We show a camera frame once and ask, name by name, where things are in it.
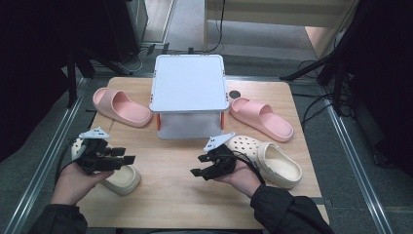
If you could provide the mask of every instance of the wooden tabletop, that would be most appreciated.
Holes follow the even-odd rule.
[[[130,99],[149,106],[151,78],[115,77],[108,87],[124,91]],[[268,103],[294,128],[288,142],[276,144],[297,162],[303,177],[290,189],[293,195],[306,195],[322,201],[316,174],[301,130],[288,84],[284,82],[228,81],[228,91],[237,90],[242,97]],[[127,196],[119,196],[99,184],[78,206],[89,227],[182,228],[182,229],[262,229],[253,217],[249,199],[232,186],[204,181],[190,170],[206,168],[198,156],[208,139],[161,140],[157,135],[155,116],[144,128],[134,128],[96,114],[92,129],[101,127],[110,134],[109,144],[126,147],[126,155],[135,155],[133,166],[141,174],[141,182]],[[225,133],[273,139],[233,118],[225,112]],[[318,205],[324,219],[323,204]]]

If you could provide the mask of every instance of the wire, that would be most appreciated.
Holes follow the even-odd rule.
[[[71,145],[71,143],[67,143],[64,146],[63,150],[61,151],[60,156],[58,157],[58,161],[57,161],[57,165],[56,165],[56,171],[55,171],[55,185],[57,184],[57,180],[60,177],[61,171],[63,171],[63,169],[67,167],[67,165],[66,165],[66,166],[63,167],[63,169],[61,169],[61,164],[63,162],[64,155],[66,154],[67,149],[69,149],[70,145]]]
[[[332,98],[333,98],[333,94],[326,94],[326,95],[320,96],[320,97],[318,97],[315,101],[313,101],[313,102],[307,107],[306,111],[304,112],[303,120],[301,121],[301,128],[303,129],[303,132],[304,132],[304,130],[305,130],[305,124],[306,124],[306,122],[309,121],[309,120],[311,120],[312,118],[314,118],[316,115],[321,114],[322,111],[323,111],[326,107],[329,106],[329,105],[327,105],[327,106],[323,107],[321,110],[319,110],[319,111],[317,111],[315,114],[313,114],[313,116],[311,116],[310,118],[306,119],[307,113],[309,112],[310,108],[311,108],[314,104],[316,104],[317,102],[319,102],[321,99],[324,99],[324,98],[330,98],[330,99],[332,99]]]
[[[300,62],[300,64],[298,64],[298,70],[301,70],[301,65],[304,64],[304,62],[308,62],[308,61],[316,62],[316,60],[303,60],[303,61]],[[307,75],[307,74],[305,74],[304,76],[308,77],[308,78],[317,79],[319,77],[319,73],[317,72],[316,69],[314,69],[313,71],[316,73],[317,76],[310,76],[310,75]]]
[[[138,69],[133,69],[133,70],[128,69],[128,68],[124,67],[123,65],[121,65],[120,62],[118,63],[119,66],[121,66],[122,68],[126,69],[128,72],[135,72],[135,71],[140,70],[140,69],[142,68],[142,66],[143,66],[143,61],[142,61],[142,59],[140,58],[140,54],[142,54],[143,52],[145,52],[145,51],[147,51],[147,50],[148,50],[148,49],[145,48],[145,49],[141,50],[141,51],[137,54],[137,58],[139,59],[139,62],[140,62],[140,66],[139,66]]]
[[[292,93],[293,96],[299,96],[299,97],[304,97],[304,98],[318,98],[319,95],[305,95],[305,94],[295,94]]]
[[[231,157],[231,158],[236,158],[237,160],[240,160],[241,162],[245,163],[254,173],[255,175],[258,177],[259,181],[262,184],[265,184],[265,180],[262,177],[262,175],[260,174],[258,168],[251,162],[251,160],[248,158],[248,156],[246,156],[246,154],[240,152],[240,151],[232,151],[233,153],[239,153],[239,155],[231,155],[231,154],[218,154],[217,156],[219,157]]]
[[[351,82],[352,79],[353,79],[353,75],[351,75],[349,73],[346,73],[344,75],[343,85],[341,86],[341,89],[342,89],[341,96],[347,96],[348,98],[340,99],[340,103],[339,103],[340,107],[341,106],[346,106],[350,109],[348,114],[343,113],[343,111],[341,111],[341,109],[340,109],[339,114],[343,117],[354,117],[354,112],[351,108],[352,102],[353,102],[353,100],[352,100],[352,93],[353,92],[350,90],[350,87],[349,87],[349,83]]]
[[[225,0],[222,1],[221,21],[220,21],[219,30],[218,30],[218,32],[219,32],[219,41],[216,44],[216,46],[214,48],[210,49],[210,50],[207,50],[207,51],[195,51],[195,52],[197,52],[197,53],[212,53],[221,44],[222,34],[223,34],[222,33],[222,21],[224,21],[224,12],[225,12]]]

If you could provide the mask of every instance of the gray floor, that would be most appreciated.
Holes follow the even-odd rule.
[[[172,15],[175,0],[145,0],[148,23],[143,40],[151,43],[164,43],[166,29]]]
[[[166,42],[170,43],[170,49],[186,51],[188,47],[194,47],[196,50],[202,47],[202,31],[200,31],[198,26],[190,24],[188,19],[200,21],[198,16],[200,11],[199,4],[203,2],[201,0],[176,1],[166,37]],[[188,11],[185,12],[185,9],[188,7],[193,8],[189,13],[193,13],[194,16],[188,14]],[[246,27],[247,24],[243,24],[242,28],[244,28],[244,31],[248,31]],[[224,36],[232,35],[232,33],[228,33],[227,29],[230,30],[224,27]],[[246,34],[245,37],[241,37],[245,41],[238,43],[234,47],[231,46],[232,39],[225,36],[223,38],[224,49],[221,46],[222,50],[217,51],[217,53],[219,52],[224,57],[228,77],[277,81],[277,77],[290,74],[299,69],[299,67],[308,64],[302,64],[301,61],[315,59],[304,28],[279,26],[277,30],[281,31],[277,34],[284,35],[278,38],[278,40],[273,38],[264,43],[263,40],[265,41],[268,38],[247,36]],[[257,45],[266,45],[268,48],[271,47],[273,49],[263,50],[263,52],[269,52],[265,55],[263,52],[254,54],[253,50],[251,51],[250,49]],[[159,51],[155,51],[150,56],[142,53],[140,55],[143,60],[142,67],[135,71],[133,76],[145,77],[148,76],[148,73],[153,72],[155,58],[158,54]],[[124,64],[124,66],[135,70],[140,67],[140,62],[138,58],[134,58],[131,62]],[[111,77],[117,76],[105,67],[96,65],[95,68],[97,74],[93,80],[88,80],[85,91],[80,93],[78,110],[73,116],[72,123],[67,127],[67,132],[63,134],[62,139],[64,143],[70,137],[76,136],[88,129],[94,117],[94,114],[88,111],[93,110],[92,94],[99,87],[106,86]],[[309,77],[303,77],[290,83],[300,118],[303,118],[307,108],[316,99],[315,97],[322,95],[320,86],[317,85],[314,78],[311,78],[316,75],[313,72],[309,74]],[[20,219],[23,222],[21,222],[21,226],[12,226],[16,226],[17,231],[26,232],[37,215],[41,213],[42,208],[50,200],[56,161],[53,161],[46,170],[44,186],[41,187],[38,193],[29,193],[29,196],[24,196],[24,192],[27,192],[26,188],[30,186],[32,177],[36,175],[36,170],[42,159],[58,156],[63,148],[62,145],[56,149],[54,154],[50,154],[50,143],[54,140],[55,133],[59,129],[59,123],[62,119],[67,118],[65,116],[65,113],[68,111],[66,109],[67,101],[67,94],[65,94],[37,126],[21,150],[0,164],[0,175],[2,175],[0,176],[0,184],[2,185],[0,188],[2,194],[0,197],[0,230],[5,230],[10,224],[14,212],[17,210],[19,203],[21,203],[28,205],[26,209],[21,209],[23,216]],[[308,116],[311,116],[324,106],[325,102],[319,101],[312,106]],[[411,233],[413,231],[413,222],[411,221],[413,220],[413,178],[397,168],[383,169],[377,167],[373,161],[373,154],[357,122],[353,118],[343,117],[339,120],[343,121],[346,131],[351,137],[351,143],[356,150],[357,157],[377,195],[376,201],[379,202],[378,205],[383,207],[386,218],[390,223],[391,228],[387,229],[387,232],[382,233]],[[374,215],[372,215],[371,207],[367,206],[366,195],[360,189],[360,181],[354,173],[355,170],[351,160],[349,160],[349,154],[346,147],[343,146],[343,140],[337,133],[336,128],[328,110],[323,111],[308,121],[304,128],[304,134],[319,180],[322,197],[327,207],[330,225],[336,233],[380,233],[380,228],[377,228]],[[151,231],[154,230],[127,229],[125,233],[149,233]],[[115,229],[90,228],[88,233],[115,233]]]

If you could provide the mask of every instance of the black cable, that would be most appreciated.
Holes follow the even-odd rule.
[[[92,117],[91,122],[89,123],[89,125],[87,126],[87,129],[89,130],[92,127],[92,124],[94,123],[94,118],[96,118],[96,114],[97,114],[97,110],[89,110],[86,109],[85,112],[91,112],[94,114],[94,117]]]
[[[139,52],[133,52],[130,54],[130,56],[128,57],[128,59],[124,62],[119,62],[120,64],[125,64],[131,61],[131,59],[133,59],[133,57],[135,57],[137,54],[139,54]]]
[[[326,95],[320,96],[320,97],[318,97],[315,101],[313,101],[313,102],[307,107],[306,111],[304,112],[303,120],[301,121],[301,128],[303,129],[303,132],[304,132],[304,130],[305,130],[305,123],[306,123],[308,120],[312,119],[312,118],[315,116],[315,115],[314,115],[314,116],[310,117],[309,119],[306,119],[307,113],[309,112],[310,108],[311,108],[314,104],[316,104],[318,101],[320,101],[320,100],[323,99],[323,98],[333,98],[333,95],[332,95],[332,94],[326,94]]]
[[[331,106],[331,105],[332,105],[332,103],[330,103],[330,104],[328,104],[328,105],[326,105],[326,106],[323,106],[322,109],[316,111],[311,117],[309,117],[309,118],[307,118],[307,119],[304,119],[304,120],[301,122],[302,126],[304,127],[305,122],[307,122],[307,121],[313,119],[314,117],[316,117],[317,115],[321,114],[321,113],[323,112],[323,110],[325,110],[325,108],[327,108],[328,106]]]
[[[305,95],[305,94],[295,94],[292,93],[293,96],[299,96],[299,97],[304,97],[304,98],[318,98],[319,95]]]
[[[303,61],[301,61],[301,62],[298,64],[298,70],[301,70],[301,65],[302,65],[304,62],[308,62],[308,61],[316,62],[316,60],[303,60]],[[307,74],[305,74],[304,76],[305,76],[305,77],[308,77],[308,78],[312,78],[312,79],[317,79],[317,78],[319,77],[319,73],[317,72],[316,69],[314,69],[313,71],[316,73],[317,76],[310,76],[310,75],[307,75]]]
[[[352,111],[353,92],[351,91],[350,85],[349,85],[349,83],[351,82],[351,79],[352,79],[351,74],[349,73],[344,74],[343,85],[341,86],[341,97],[347,97],[347,98],[344,98],[344,99],[340,98],[339,107],[341,109],[342,106],[346,106],[350,110],[348,114],[345,114],[343,113],[343,111],[340,110],[340,115],[343,117],[354,117],[354,112]]]
[[[58,178],[60,177],[61,171],[63,171],[63,169],[67,167],[67,165],[66,165],[66,166],[64,166],[64,168],[61,169],[61,164],[63,162],[64,155],[66,154],[67,149],[69,149],[70,146],[71,146],[71,143],[67,143],[64,146],[63,151],[61,151],[60,156],[58,157],[58,161],[57,161],[57,165],[56,165],[56,171],[55,171],[55,185],[57,183]]]
[[[245,156],[245,158],[247,158],[249,162],[247,160],[243,159],[243,158],[238,157],[237,155],[218,154],[217,156],[219,156],[219,157],[232,157],[232,158],[235,157],[237,160],[240,160],[241,162],[245,163],[255,173],[255,175],[258,177],[259,181],[261,182],[261,184],[265,184],[264,178],[262,177],[262,175],[260,174],[258,169],[254,166],[254,164],[251,162],[251,160],[248,158],[248,156],[246,156],[246,154],[244,154],[242,152],[239,152],[239,151],[233,151],[233,152],[237,152],[240,155]]]
[[[216,27],[216,30],[221,33],[220,35],[221,35],[221,37],[222,37],[222,22],[221,22],[221,24],[220,24],[220,28],[221,28],[221,29],[219,29],[219,27],[218,27],[218,21],[215,21],[215,27]],[[221,44],[221,46],[222,46],[222,49],[221,49],[219,52],[222,52],[222,51],[225,49],[225,45],[224,45],[224,44]]]
[[[225,0],[222,1],[222,11],[221,11],[221,22],[219,24],[219,41],[213,49],[207,51],[194,51],[194,52],[201,52],[201,53],[212,53],[218,48],[222,41],[222,21],[224,21],[224,12],[225,12]]]
[[[162,51],[163,49],[154,49],[154,51]],[[182,55],[187,55],[188,51],[178,51],[178,50],[168,50],[168,52],[175,52],[177,54],[182,54]]]

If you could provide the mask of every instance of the clog strap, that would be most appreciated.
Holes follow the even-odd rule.
[[[107,89],[103,94],[101,100],[97,104],[99,106],[99,111],[106,116],[117,115],[116,111],[113,108],[113,100],[116,95],[120,95],[122,91],[115,89]]]
[[[267,164],[267,159],[265,157],[268,147],[276,148],[281,154],[282,150],[280,147],[272,142],[262,142],[258,148],[258,161],[260,162],[261,166],[263,167],[264,171],[270,175],[274,175],[277,172],[274,172],[273,169]]]
[[[259,116],[263,111],[272,112],[272,108],[268,104],[250,99],[240,108],[238,114],[248,123],[260,123]]]

